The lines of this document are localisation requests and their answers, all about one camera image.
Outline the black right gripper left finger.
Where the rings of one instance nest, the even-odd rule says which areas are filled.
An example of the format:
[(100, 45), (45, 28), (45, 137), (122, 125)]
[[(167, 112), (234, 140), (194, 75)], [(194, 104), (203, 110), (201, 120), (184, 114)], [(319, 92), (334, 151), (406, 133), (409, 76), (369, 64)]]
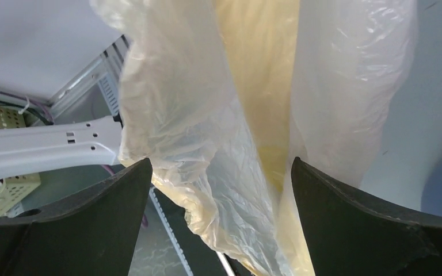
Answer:
[(59, 201), (0, 217), (0, 275), (127, 275), (152, 174), (144, 159)]

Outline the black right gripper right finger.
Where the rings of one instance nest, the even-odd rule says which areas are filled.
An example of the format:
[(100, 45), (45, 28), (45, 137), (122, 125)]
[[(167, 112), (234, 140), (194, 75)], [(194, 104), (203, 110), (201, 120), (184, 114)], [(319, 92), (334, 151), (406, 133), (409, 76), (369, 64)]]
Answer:
[(291, 180), (316, 275), (442, 275), (442, 217), (375, 197), (300, 158)]

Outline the translucent cream plastic trash bag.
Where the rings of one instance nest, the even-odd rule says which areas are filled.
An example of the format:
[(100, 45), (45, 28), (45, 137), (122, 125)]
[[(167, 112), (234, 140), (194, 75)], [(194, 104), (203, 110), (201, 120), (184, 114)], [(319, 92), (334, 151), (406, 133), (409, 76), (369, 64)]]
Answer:
[(416, 1), (91, 1), (131, 45), (119, 161), (255, 275), (314, 275), (290, 171), (359, 187), (407, 78)]

